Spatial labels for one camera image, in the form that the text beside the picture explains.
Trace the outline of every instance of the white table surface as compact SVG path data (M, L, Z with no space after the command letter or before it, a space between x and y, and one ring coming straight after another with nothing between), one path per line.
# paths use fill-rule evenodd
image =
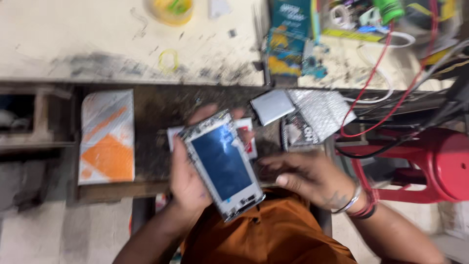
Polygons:
M232 12L211 20L208 0L194 0L192 19L170 27L152 17L144 0L2 0L0 80L261 86L263 73L252 65L260 60L253 5L261 0L227 1ZM357 54L361 42L325 36L321 42L330 48L328 75L301 77L299 86L361 88L371 70ZM167 49L178 54L175 72L158 67ZM376 59L381 48L365 50ZM390 50L382 68L404 90L419 64L404 48ZM450 84L429 81L420 90ZM370 88L387 89L380 77Z

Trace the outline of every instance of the silver bangle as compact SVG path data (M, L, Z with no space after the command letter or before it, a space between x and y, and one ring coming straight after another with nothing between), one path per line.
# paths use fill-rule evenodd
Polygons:
M358 198L360 197L360 194L362 193L362 185L360 183L357 184L357 187L355 189L355 194L353 196L353 198L350 200L350 202L348 202L348 204L346 206L344 206L343 208L335 211L335 212L332 212L333 214L340 214L342 212L345 212L347 211L350 207L352 207L352 205L354 205L356 203L356 201L358 201Z

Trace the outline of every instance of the phone frame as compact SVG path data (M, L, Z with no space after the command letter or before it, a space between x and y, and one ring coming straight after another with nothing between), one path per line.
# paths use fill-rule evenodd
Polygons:
M238 149L241 159L244 163L244 167L248 172L249 178L252 182L249 186L245 187L243 190L237 192L224 201L222 201L220 198L220 195L215 188L212 179L210 179L210 176L208 175L202 161L200 160L196 149L192 145L193 140L198 139L223 125L228 125L228 129L234 139L232 146ZM189 158L194 164L195 169L198 171L205 186L209 190L213 202L215 203L225 222L233 220L243 212L256 206L265 198L265 194L263 193L256 174L252 169L252 165L249 162L249 157L244 149L244 144L238 136L236 125L234 124L228 110L218 112L212 117L184 129L183 131L179 132L179 136L186 144Z

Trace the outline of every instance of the orange and white box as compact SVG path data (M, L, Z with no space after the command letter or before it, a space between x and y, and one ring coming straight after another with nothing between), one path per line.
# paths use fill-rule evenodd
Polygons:
M133 181L134 93L91 93L82 103L78 185Z

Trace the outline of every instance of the disassembled phone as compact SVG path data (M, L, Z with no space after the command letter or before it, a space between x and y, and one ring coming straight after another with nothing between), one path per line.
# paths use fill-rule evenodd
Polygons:
M228 110L179 135L225 222L265 198Z

